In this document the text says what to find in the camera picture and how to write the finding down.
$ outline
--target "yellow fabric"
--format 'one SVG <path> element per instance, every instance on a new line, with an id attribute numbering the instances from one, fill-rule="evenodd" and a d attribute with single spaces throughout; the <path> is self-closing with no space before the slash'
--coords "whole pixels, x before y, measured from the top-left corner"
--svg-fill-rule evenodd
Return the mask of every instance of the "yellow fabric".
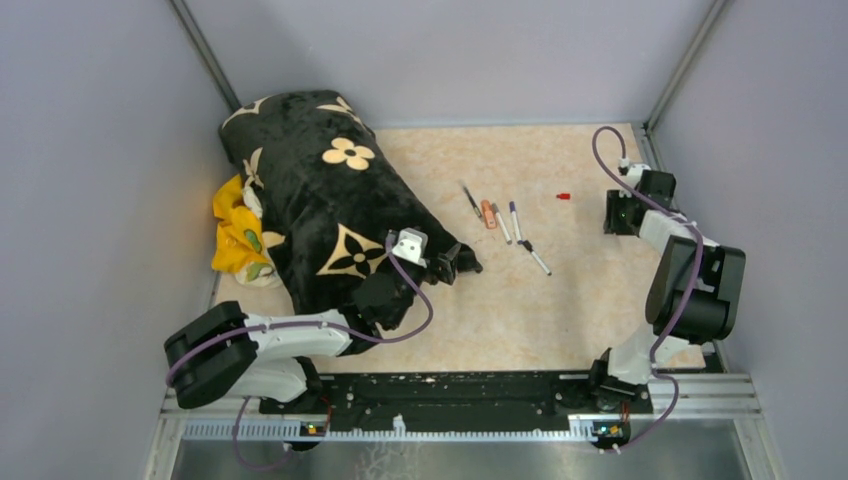
<path id="1" fill-rule="evenodd" d="M 262 254 L 262 223 L 244 206 L 241 189 L 236 175 L 212 199 L 212 212 L 220 219 L 212 268 L 222 272 L 237 273 L 252 263 L 269 264 Z"/>

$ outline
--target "gray wall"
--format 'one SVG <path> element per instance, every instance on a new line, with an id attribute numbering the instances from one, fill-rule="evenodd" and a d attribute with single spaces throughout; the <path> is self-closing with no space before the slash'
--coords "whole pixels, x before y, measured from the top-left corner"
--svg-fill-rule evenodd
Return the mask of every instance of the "gray wall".
<path id="1" fill-rule="evenodd" d="M 710 0 L 188 0 L 242 103 L 335 88 L 376 127 L 644 120 Z"/>
<path id="2" fill-rule="evenodd" d="M 681 207 L 748 253 L 728 345 L 791 478 L 848 468 L 846 22 L 841 0 L 735 2 L 658 132 Z"/>
<path id="3" fill-rule="evenodd" d="M 162 0 L 0 6 L 0 476 L 137 478 L 227 113 Z"/>

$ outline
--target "black plush toy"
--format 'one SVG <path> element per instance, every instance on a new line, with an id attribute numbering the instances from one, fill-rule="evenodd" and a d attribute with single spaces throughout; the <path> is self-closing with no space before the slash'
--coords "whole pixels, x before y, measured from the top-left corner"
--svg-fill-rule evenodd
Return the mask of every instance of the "black plush toy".
<path id="1" fill-rule="evenodd" d="M 415 228 L 429 237 L 425 258 L 456 255 L 459 272 L 482 271 L 471 248 L 415 197 L 339 93 L 257 100 L 224 121 L 220 136 L 249 187 L 245 202 L 261 205 L 263 232 L 285 239 L 268 254 L 296 314 L 339 308 L 368 275 L 393 272 L 383 246 L 389 230 Z M 423 267 L 403 266 L 418 284 L 440 279 Z M 396 328 L 410 304 L 382 312 L 378 322 Z"/>

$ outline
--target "marker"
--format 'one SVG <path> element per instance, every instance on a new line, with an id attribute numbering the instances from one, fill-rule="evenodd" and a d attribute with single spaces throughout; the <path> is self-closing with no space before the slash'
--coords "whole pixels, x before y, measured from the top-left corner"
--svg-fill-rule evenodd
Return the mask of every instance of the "marker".
<path id="1" fill-rule="evenodd" d="M 512 245 L 512 239 L 509 237 L 509 230 L 506 229 L 506 224 L 503 223 L 503 217 L 501 216 L 501 211 L 498 209 L 498 204 L 492 204 L 492 210 L 495 211 L 495 217 L 498 219 L 498 225 L 501 226 L 501 231 L 504 232 L 504 239 L 506 240 L 507 245 Z"/>
<path id="2" fill-rule="evenodd" d="M 471 196 L 471 192 L 468 191 L 468 187 L 465 185 L 465 182 L 460 181 L 459 184 L 462 186 L 462 191 L 465 192 L 465 196 L 468 197 L 468 201 L 471 202 L 471 208 L 474 209 L 474 213 L 477 214 L 477 218 L 483 220 L 483 213 L 481 213 L 480 209 L 477 208 L 477 202 L 474 201 L 474 197 Z"/>
<path id="3" fill-rule="evenodd" d="M 515 229 L 515 241 L 521 243 L 521 228 L 518 227 L 518 212 L 515 211 L 515 202 L 509 202 L 509 212 L 512 214 L 512 228 Z"/>
<path id="4" fill-rule="evenodd" d="M 530 240 L 524 240 L 523 242 L 521 242 L 521 244 L 524 245 L 524 248 L 526 248 L 528 252 L 530 252 L 530 255 L 533 255 L 533 258 L 536 260 L 536 263 L 538 263 L 539 266 L 542 267 L 542 270 L 545 271 L 545 275 L 550 277 L 551 269 L 548 268 L 547 265 L 545 265 L 545 262 L 542 261 L 542 257 L 540 257 L 539 254 L 536 253 L 535 250 L 533 250 L 533 245 L 530 244 Z"/>

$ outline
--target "beige tabletop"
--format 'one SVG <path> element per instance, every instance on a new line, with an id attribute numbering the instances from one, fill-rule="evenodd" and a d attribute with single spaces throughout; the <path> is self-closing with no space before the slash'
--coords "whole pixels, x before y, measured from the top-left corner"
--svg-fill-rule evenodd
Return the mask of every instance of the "beige tabletop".
<path id="1" fill-rule="evenodd" d="M 377 345 L 357 356 L 315 357 L 319 372 L 424 372 L 588 369 L 607 347 L 644 322 L 645 298 L 659 254 L 635 237 L 603 234 L 604 195 L 615 184 L 592 157 L 597 126 L 518 126 L 382 130 L 386 157 L 445 228 L 477 252 L 485 271 L 461 275 L 453 286 L 425 285 L 435 317 L 408 341 Z M 628 125 L 618 125 L 628 155 L 641 161 Z M 607 164 L 620 152 L 601 135 Z M 500 229 L 477 220 L 459 186 L 478 202 L 509 212 L 514 201 L 525 238 L 553 271 L 546 276 L 530 254 Z M 559 200 L 568 192 L 571 200 Z M 510 234 L 513 229 L 507 220 Z M 245 312 L 291 315 L 284 288 L 257 289 L 223 275 L 216 302 L 238 300 Z M 420 300 L 397 336 L 426 318 Z M 677 355 L 675 367 L 701 367 L 698 347 Z"/>

